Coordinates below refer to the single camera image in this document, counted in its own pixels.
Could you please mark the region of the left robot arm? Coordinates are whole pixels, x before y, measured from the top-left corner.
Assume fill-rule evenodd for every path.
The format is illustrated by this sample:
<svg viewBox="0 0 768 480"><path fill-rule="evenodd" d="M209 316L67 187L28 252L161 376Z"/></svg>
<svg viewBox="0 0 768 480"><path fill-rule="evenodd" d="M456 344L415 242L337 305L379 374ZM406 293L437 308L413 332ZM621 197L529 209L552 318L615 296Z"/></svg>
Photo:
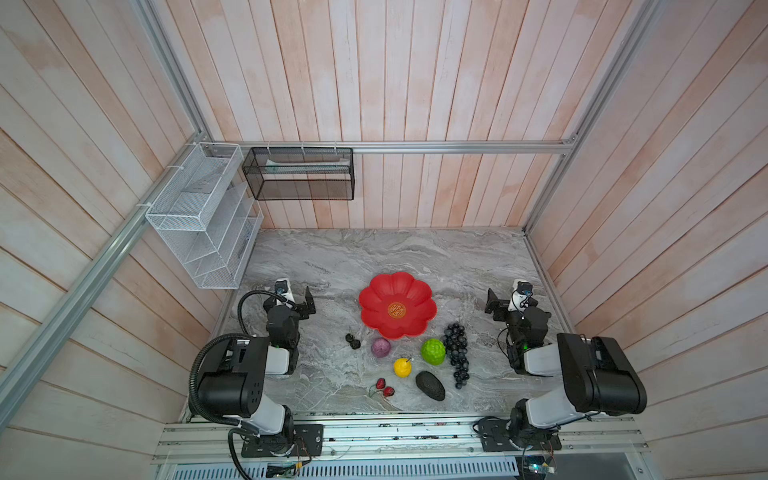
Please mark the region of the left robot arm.
<svg viewBox="0 0 768 480"><path fill-rule="evenodd" d="M254 296L266 298L265 336L251 334L243 315L245 301ZM229 425L247 441L260 441L275 453L292 447L296 436L292 412L264 392L265 378L294 373L300 323L315 313L311 290L306 289L304 300L297 302L286 279L277 281L273 291L245 293L237 304L241 331L209 341L193 362L188 381L192 413Z"/></svg>

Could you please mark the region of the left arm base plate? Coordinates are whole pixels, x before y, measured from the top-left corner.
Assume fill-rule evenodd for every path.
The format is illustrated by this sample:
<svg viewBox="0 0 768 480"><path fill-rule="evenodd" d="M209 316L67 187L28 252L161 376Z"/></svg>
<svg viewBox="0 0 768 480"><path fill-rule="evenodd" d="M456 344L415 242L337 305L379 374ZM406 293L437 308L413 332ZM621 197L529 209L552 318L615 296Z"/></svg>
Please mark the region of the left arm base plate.
<svg viewBox="0 0 768 480"><path fill-rule="evenodd" d="M275 435L262 435L248 440L241 448L241 456L252 458L287 458L289 456L319 457L323 449L324 426L296 424Z"/></svg>

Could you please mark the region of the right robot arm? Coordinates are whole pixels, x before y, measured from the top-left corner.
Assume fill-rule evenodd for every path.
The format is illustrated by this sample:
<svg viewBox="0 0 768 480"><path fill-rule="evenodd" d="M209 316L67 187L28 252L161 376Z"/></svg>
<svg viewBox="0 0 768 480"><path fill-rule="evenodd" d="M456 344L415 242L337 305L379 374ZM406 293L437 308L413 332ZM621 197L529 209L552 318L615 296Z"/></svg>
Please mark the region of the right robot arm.
<svg viewBox="0 0 768 480"><path fill-rule="evenodd" d="M530 283L519 281L509 300L488 290L484 312L505 324L502 351L515 373L561 380L543 395L517 401L506 423L515 447L547 443L563 426L597 414L645 410L645 386L615 339L559 333L545 342L552 314L538 306Z"/></svg>

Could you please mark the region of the yellow lemon fruit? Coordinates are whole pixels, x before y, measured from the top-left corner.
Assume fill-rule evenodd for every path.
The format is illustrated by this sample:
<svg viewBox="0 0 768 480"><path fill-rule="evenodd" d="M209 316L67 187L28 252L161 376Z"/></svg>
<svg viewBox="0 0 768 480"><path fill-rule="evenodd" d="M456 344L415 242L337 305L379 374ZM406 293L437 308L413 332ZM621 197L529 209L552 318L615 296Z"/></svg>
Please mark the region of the yellow lemon fruit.
<svg viewBox="0 0 768 480"><path fill-rule="evenodd" d="M394 374L399 378L407 378L413 370L411 358L399 358L393 364Z"/></svg>

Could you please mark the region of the black grape bunch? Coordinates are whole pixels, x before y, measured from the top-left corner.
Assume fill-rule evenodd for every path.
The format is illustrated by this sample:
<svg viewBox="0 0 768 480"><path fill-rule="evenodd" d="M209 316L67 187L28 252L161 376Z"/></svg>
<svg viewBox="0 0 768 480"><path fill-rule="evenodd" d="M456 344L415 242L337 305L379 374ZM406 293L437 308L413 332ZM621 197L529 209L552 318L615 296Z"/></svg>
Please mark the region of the black grape bunch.
<svg viewBox="0 0 768 480"><path fill-rule="evenodd" d="M468 340L465 327L454 322L443 332L442 342L446 349L450 365L454 368L453 378L456 389L464 388L470 378L469 360L467 358Z"/></svg>

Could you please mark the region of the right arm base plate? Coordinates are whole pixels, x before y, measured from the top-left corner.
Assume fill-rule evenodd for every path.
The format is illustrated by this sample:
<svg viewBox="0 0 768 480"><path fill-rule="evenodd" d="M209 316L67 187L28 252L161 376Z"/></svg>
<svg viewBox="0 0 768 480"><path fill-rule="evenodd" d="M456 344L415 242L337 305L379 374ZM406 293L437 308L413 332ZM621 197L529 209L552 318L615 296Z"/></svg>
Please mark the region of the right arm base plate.
<svg viewBox="0 0 768 480"><path fill-rule="evenodd" d="M562 449L557 431L537 429L515 420L483 417L472 429L480 438L484 452Z"/></svg>

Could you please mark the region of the purple round fruit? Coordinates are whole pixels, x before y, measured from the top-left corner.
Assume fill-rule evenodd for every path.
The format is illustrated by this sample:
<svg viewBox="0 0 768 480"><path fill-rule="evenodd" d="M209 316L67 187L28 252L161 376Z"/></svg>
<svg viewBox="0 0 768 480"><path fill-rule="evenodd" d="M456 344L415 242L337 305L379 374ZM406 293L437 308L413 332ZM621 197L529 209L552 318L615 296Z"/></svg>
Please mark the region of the purple round fruit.
<svg viewBox="0 0 768 480"><path fill-rule="evenodd" d="M386 338L377 338L372 342L370 350L375 358L381 359L387 357L390 354L392 345L391 342Z"/></svg>

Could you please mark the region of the dark avocado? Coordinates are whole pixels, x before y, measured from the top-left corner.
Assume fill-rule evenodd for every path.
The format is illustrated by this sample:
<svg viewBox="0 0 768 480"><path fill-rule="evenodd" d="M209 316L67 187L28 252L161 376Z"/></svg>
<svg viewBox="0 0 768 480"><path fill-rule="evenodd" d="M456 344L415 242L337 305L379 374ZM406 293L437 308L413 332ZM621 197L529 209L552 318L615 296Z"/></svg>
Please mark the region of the dark avocado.
<svg viewBox="0 0 768 480"><path fill-rule="evenodd" d="M431 372L421 371L415 378L417 388L435 401L444 401L446 398L445 387L442 382Z"/></svg>

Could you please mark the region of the green bumpy custard apple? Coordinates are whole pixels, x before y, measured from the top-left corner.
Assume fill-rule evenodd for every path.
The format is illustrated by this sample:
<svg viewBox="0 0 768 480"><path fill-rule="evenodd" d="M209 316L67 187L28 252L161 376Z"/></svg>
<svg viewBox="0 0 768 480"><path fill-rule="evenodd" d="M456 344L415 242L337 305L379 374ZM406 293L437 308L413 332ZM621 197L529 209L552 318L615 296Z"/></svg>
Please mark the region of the green bumpy custard apple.
<svg viewBox="0 0 768 480"><path fill-rule="evenodd" d="M420 350L422 359L430 365L441 365L446 356L446 348L444 343L437 338L430 338L426 340Z"/></svg>

